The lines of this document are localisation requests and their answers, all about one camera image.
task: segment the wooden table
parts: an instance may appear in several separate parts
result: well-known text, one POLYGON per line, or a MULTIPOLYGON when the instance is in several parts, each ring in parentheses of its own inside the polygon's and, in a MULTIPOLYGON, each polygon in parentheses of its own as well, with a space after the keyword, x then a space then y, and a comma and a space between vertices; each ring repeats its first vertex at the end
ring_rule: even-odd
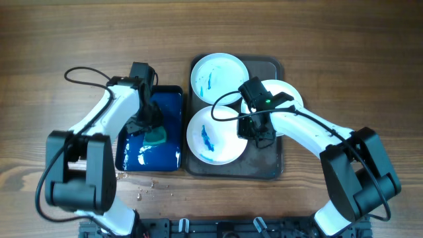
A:
MULTIPOLYGON (((77 222, 48 223, 34 209, 47 135, 76 124, 103 94, 66 82, 66 69, 127 75, 133 61, 148 62, 160 84, 186 92, 190 61, 202 52, 275 56, 308 109, 355 130, 376 130, 403 191, 389 201, 392 220, 373 222, 375 237, 421 237, 422 26, 422 5, 409 2, 3 7, 0 237, 77 234, 77 222)), ((89 72, 71 76, 104 83, 89 72)), ((275 182, 200 180, 183 170, 130 173, 118 181, 118 195, 142 218, 311 215, 328 200, 319 160, 289 138, 284 151, 286 167, 275 182)), ((69 215, 43 206, 52 216, 69 215)))

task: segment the blue tray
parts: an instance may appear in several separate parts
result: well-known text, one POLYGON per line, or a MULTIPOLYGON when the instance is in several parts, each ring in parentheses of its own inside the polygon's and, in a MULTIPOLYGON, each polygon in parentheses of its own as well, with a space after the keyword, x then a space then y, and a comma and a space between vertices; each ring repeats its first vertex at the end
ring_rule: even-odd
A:
POLYGON ((115 166, 120 171, 175 171, 180 167, 182 149, 183 92, 179 86, 153 86, 164 116, 166 143, 143 145, 144 134, 129 135, 123 128, 118 136, 115 166))

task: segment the water droplet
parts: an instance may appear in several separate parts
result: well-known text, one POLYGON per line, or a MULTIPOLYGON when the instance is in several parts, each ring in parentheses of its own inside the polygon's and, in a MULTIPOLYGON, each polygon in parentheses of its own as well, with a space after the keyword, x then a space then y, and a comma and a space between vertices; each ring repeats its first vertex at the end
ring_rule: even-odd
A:
POLYGON ((128 178, 129 175, 127 173, 116 173, 116 180, 128 178))

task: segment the blue liquid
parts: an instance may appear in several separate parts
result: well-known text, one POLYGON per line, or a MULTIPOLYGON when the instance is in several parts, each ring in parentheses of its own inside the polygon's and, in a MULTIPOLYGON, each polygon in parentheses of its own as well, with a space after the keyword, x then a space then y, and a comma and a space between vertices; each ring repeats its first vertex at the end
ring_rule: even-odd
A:
POLYGON ((207 136, 206 127, 203 125, 203 130, 201 131, 201 136, 203 137, 204 144, 210 151, 214 151, 214 145, 210 143, 210 138, 207 136))
POLYGON ((209 87, 208 87, 208 89, 211 89, 212 88, 212 86, 210 86, 211 79, 212 79, 212 73, 210 73, 210 75, 209 75, 209 87))
POLYGON ((200 154, 200 156, 201 156, 202 158, 204 158, 204 159, 209 160, 209 161, 213 161, 213 159, 207 158, 207 157, 206 157, 206 156, 204 156, 203 154, 200 154))

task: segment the black tray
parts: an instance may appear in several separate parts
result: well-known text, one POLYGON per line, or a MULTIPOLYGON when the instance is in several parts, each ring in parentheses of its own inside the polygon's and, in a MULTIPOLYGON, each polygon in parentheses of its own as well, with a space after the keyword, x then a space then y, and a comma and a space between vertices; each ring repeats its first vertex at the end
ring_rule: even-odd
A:
MULTIPOLYGON (((207 54, 196 56, 191 62, 190 72, 196 63, 207 54)), ((269 56, 247 56, 234 55, 239 58, 247 67, 250 79, 258 77, 260 80, 279 79, 282 80, 284 69, 279 61, 269 56)), ((210 106, 192 93, 191 80, 186 103, 185 125, 188 127, 191 118, 199 110, 210 106)), ((241 110, 241 99, 229 107, 237 112, 241 110)), ((282 162, 282 138, 278 137, 276 142, 265 149, 257 149, 254 141, 248 141, 247 147, 241 156, 234 162, 226 165, 209 165, 199 160, 189 149, 186 139, 184 140, 184 168, 195 177, 214 177, 219 179, 250 179, 250 180, 273 180, 280 176, 283 171, 282 162)))

